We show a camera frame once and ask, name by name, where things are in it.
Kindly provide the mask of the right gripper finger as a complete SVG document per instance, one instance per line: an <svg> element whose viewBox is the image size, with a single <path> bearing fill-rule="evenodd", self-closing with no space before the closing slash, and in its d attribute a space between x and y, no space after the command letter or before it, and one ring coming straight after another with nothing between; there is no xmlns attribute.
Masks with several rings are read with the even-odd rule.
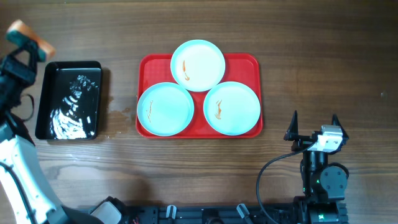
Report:
<svg viewBox="0 0 398 224"><path fill-rule="evenodd" d="M294 111L291 122L284 135L285 141L297 141L299 139L299 129L297 121L297 111Z"/></svg>
<svg viewBox="0 0 398 224"><path fill-rule="evenodd" d="M347 135L346 131L344 130L343 126L341 125L337 114L333 114L332 119L331 119L331 123L332 123L332 125L339 126L341 128L341 131L343 133L343 140L348 140L349 139L349 136Z"/></svg>

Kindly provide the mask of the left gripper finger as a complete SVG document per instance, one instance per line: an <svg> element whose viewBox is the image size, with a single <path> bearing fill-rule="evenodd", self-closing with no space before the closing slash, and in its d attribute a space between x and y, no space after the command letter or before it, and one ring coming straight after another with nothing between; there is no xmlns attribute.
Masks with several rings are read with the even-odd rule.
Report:
<svg viewBox="0 0 398 224"><path fill-rule="evenodd" d="M30 46L29 50L29 70L33 73L37 73L37 61L39 58L39 53L36 46Z"/></svg>
<svg viewBox="0 0 398 224"><path fill-rule="evenodd" d="M30 53L29 51L29 44L26 43L17 49L13 50L11 53L8 54L9 58L16 58L18 55L20 55L23 52L27 52L28 54Z"/></svg>

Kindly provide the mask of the green and orange sponge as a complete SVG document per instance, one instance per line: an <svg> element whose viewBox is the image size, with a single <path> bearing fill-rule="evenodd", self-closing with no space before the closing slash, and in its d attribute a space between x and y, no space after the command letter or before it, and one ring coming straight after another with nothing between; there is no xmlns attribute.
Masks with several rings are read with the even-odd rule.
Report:
<svg viewBox="0 0 398 224"><path fill-rule="evenodd" d="M38 54L40 62L45 62L51 59L56 53L56 50L52 45L50 45L44 39L41 39L28 25L26 25L20 19L14 21L10 25L6 31L6 39L18 47L22 47L29 41L35 42L37 45L37 49L35 51Z"/></svg>

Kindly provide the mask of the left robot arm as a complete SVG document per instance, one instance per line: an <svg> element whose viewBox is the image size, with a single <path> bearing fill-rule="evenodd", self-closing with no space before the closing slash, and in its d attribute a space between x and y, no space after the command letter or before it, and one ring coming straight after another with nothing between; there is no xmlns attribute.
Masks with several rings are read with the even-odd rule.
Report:
<svg viewBox="0 0 398 224"><path fill-rule="evenodd" d="M123 206L107 198L93 211L63 205L47 182L23 120L11 113L22 91L35 82L39 47L30 40L1 64L1 183L18 223L122 223Z"/></svg>

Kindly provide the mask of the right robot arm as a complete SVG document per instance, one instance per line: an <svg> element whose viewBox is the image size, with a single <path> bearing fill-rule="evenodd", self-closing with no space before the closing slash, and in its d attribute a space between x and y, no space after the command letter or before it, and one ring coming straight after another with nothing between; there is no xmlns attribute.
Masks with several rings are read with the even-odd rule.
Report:
<svg viewBox="0 0 398 224"><path fill-rule="evenodd" d="M299 134L297 112L293 113L284 140L292 141L292 152L302 154L300 174L303 182L303 196L296 196L293 202L292 223L348 223L345 190L349 171L328 157L341 151L349 136L340 124L337 115L331 124L324 124L311 135Z"/></svg>

